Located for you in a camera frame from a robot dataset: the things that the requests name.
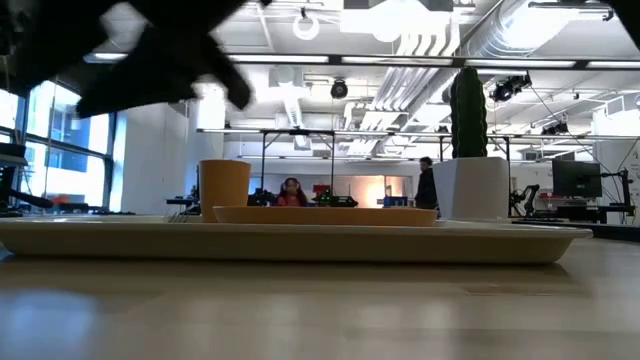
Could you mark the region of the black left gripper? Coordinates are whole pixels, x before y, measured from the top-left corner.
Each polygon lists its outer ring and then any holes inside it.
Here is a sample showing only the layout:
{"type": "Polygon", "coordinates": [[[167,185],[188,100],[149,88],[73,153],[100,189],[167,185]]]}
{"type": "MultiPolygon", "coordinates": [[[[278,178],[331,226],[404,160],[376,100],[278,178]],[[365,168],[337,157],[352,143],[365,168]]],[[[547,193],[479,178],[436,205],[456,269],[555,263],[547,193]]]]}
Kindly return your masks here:
{"type": "Polygon", "coordinates": [[[208,74],[245,109],[252,89],[210,32],[249,0],[126,0],[147,21],[128,56],[98,76],[76,104],[80,118],[196,97],[193,80],[171,57],[200,57],[208,74]]]}

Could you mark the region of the orange plastic cup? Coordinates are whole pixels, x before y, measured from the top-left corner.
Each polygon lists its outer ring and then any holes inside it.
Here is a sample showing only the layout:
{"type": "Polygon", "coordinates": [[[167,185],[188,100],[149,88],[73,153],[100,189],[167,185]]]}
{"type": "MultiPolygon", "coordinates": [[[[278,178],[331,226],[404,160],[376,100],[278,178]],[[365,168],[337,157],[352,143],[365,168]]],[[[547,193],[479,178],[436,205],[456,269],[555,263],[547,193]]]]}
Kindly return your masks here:
{"type": "Polygon", "coordinates": [[[205,223],[216,223],[217,206],[246,206],[251,165],[235,160],[210,159],[199,163],[200,208],[205,223]]]}

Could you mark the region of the orange plastic plate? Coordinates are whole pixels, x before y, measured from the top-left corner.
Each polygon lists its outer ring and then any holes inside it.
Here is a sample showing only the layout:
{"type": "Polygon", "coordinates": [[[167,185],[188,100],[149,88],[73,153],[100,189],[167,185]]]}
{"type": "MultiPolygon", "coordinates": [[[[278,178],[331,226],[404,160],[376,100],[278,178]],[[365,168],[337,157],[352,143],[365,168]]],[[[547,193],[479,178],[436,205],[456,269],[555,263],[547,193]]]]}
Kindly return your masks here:
{"type": "Polygon", "coordinates": [[[430,227],[436,210],[417,208],[216,206],[219,223],[327,226],[430,227]]]}

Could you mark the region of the beige plastic tray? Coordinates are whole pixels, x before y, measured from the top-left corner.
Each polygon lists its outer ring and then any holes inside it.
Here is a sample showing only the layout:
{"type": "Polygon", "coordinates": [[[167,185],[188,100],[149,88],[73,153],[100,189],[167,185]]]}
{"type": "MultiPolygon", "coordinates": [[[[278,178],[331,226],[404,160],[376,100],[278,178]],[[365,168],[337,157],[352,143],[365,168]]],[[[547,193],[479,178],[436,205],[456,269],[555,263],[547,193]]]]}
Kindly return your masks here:
{"type": "Polygon", "coordinates": [[[176,223],[162,216],[0,219],[16,255],[223,261],[549,264],[589,229],[439,221],[432,227],[176,223]]]}

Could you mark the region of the person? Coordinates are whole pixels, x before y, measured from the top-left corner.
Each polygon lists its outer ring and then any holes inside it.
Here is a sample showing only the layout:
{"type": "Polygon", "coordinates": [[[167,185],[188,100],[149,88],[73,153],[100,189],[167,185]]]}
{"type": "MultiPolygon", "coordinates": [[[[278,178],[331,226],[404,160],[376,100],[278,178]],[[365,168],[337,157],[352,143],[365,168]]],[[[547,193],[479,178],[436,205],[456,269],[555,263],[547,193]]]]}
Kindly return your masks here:
{"type": "Polygon", "coordinates": [[[277,205],[286,207],[305,207],[308,205],[308,199],[296,178],[289,177],[282,183],[277,205]]]}
{"type": "Polygon", "coordinates": [[[433,161],[430,157],[423,157],[419,161],[420,177],[415,195],[417,208],[434,210],[438,206],[435,180],[433,174],[433,161]]]}

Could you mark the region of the green cactus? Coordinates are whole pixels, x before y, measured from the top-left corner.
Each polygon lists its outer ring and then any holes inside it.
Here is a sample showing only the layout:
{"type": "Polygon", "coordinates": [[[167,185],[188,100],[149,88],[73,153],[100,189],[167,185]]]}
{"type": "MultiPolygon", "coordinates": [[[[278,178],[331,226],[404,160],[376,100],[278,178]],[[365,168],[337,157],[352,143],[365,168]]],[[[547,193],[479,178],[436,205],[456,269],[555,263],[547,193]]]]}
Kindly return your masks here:
{"type": "Polygon", "coordinates": [[[455,76],[450,93],[452,157],[487,156],[487,109],[483,83],[474,67],[455,76]]]}

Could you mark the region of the white hexagonal plant pot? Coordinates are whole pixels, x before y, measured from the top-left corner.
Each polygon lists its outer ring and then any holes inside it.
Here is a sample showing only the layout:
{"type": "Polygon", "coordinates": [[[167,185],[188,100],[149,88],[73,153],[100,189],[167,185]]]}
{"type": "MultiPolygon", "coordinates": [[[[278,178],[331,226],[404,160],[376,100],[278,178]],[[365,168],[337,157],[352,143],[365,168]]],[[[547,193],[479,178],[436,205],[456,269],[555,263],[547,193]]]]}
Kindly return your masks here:
{"type": "Polygon", "coordinates": [[[440,216],[497,222],[509,214],[509,164],[499,157],[452,159],[433,166],[440,216]]]}

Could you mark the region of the black ceiling spotlights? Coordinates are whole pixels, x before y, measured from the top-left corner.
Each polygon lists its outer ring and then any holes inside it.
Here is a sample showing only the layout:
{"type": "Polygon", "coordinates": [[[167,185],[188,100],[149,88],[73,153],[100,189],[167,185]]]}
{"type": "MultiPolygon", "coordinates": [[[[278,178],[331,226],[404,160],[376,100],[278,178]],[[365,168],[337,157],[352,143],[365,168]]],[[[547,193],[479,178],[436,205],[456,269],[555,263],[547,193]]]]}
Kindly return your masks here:
{"type": "Polygon", "coordinates": [[[489,97],[496,103],[507,102],[525,88],[532,85],[531,77],[525,75],[509,76],[501,82],[497,82],[495,88],[489,93],[489,97]]]}

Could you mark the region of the black computer monitor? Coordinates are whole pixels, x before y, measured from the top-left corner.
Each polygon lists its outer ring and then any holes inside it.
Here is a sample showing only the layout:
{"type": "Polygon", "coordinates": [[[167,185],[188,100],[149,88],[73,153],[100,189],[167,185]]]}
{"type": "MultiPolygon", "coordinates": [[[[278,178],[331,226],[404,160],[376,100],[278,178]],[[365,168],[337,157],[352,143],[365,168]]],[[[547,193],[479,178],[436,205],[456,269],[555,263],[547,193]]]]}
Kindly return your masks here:
{"type": "Polygon", "coordinates": [[[553,160],[553,194],[564,197],[602,196],[601,168],[597,163],[553,160]]]}

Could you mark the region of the black background table frame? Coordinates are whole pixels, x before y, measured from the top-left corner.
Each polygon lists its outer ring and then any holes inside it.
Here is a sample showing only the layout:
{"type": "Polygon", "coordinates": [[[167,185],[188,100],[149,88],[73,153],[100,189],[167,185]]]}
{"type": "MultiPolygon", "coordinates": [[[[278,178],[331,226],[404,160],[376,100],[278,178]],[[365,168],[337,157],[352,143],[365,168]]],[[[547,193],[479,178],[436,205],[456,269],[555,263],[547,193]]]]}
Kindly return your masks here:
{"type": "Polygon", "coordinates": [[[334,130],[309,130],[302,128],[293,128],[293,129],[261,129],[259,133],[262,135],[261,141],[261,172],[260,172],[260,195],[263,196],[267,193],[265,189],[265,164],[266,164],[266,150],[281,135],[289,135],[289,136],[317,136],[320,140],[325,141],[326,137],[331,138],[331,143],[326,142],[325,145],[330,150],[330,157],[324,157],[324,160],[329,159],[331,161],[331,173],[330,173],[330,185],[327,190],[324,191],[322,195],[318,197],[316,202],[318,204],[323,204],[324,206],[329,206],[332,204],[332,200],[335,197],[334,191],[334,178],[335,178],[335,145],[336,145],[336,132],[334,130]]]}

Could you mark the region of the silver ventilation duct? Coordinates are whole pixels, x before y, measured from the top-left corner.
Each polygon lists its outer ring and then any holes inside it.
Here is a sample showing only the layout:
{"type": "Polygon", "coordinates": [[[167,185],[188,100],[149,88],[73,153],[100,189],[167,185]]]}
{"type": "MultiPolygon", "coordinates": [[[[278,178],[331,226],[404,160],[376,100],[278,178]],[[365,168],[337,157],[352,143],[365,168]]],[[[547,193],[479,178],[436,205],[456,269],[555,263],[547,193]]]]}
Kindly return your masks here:
{"type": "Polygon", "coordinates": [[[529,57],[578,15],[576,9],[530,7],[531,2],[558,0],[500,0],[454,54],[475,58],[529,57]]]}

